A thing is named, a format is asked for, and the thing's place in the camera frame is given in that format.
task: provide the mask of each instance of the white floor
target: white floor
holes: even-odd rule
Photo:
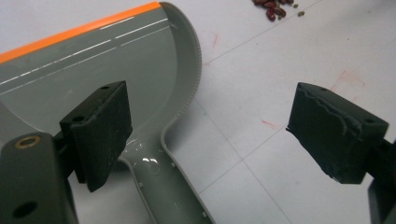
[[[370,223],[372,178],[335,183],[285,127],[302,81],[388,121],[394,141],[396,1],[296,0],[299,8],[285,7],[287,18],[275,22],[250,0],[170,2],[196,29],[204,69],[168,146],[217,223]],[[3,0],[0,52],[144,3]],[[94,194],[70,181],[80,223],[150,223],[124,172]]]

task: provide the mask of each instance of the gray plastic part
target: gray plastic part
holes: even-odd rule
[[[196,93],[202,64],[188,19],[161,5],[0,64],[0,146],[24,133],[56,134],[94,90],[126,80],[134,132],[120,160],[153,221],[215,223],[164,143]]]

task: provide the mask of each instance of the curved plastic surface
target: curved plastic surface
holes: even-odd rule
[[[187,18],[162,7],[0,64],[0,143],[56,134],[97,87],[125,80],[134,132],[120,156],[156,223],[214,223],[164,143],[199,84],[201,51]]]

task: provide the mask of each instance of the screw hole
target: screw hole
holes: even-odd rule
[[[24,203],[14,210],[14,218],[22,218],[29,216],[37,208],[36,202]]]
[[[375,121],[373,119],[365,119],[364,120],[366,123],[374,123]]]
[[[72,120],[74,122],[80,122],[80,121],[83,121],[84,119],[85,119],[84,116],[78,116],[78,117],[73,118]]]
[[[22,138],[21,140],[19,140],[16,144],[15,144],[15,148],[18,149],[25,149],[28,147],[32,147],[37,145],[37,143],[39,143],[41,140],[40,136],[28,136],[25,138]]]

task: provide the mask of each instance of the orange stripe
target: orange stripe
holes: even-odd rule
[[[38,40],[38,41],[28,44],[26,46],[23,46],[23,47],[20,47],[17,49],[13,49],[8,52],[0,54],[0,63],[10,61],[12,59],[21,57],[22,55],[31,53],[38,49],[43,49],[47,46],[59,43],[61,41],[64,41],[64,40],[74,37],[76,35],[82,35],[84,33],[91,31],[91,30],[94,30],[94,29],[97,29],[97,28],[100,28],[103,26],[107,26],[113,22],[122,21],[126,18],[135,16],[135,15],[138,15],[138,14],[141,14],[141,13],[144,13],[144,12],[147,12],[152,9],[159,8],[159,7],[161,7],[161,5],[158,2],[148,3],[141,7],[135,7],[135,8],[123,11],[121,13],[103,18],[101,20],[93,21],[93,22],[87,23],[85,25],[76,27],[74,29],[59,33],[57,35],[53,35],[53,36]]]

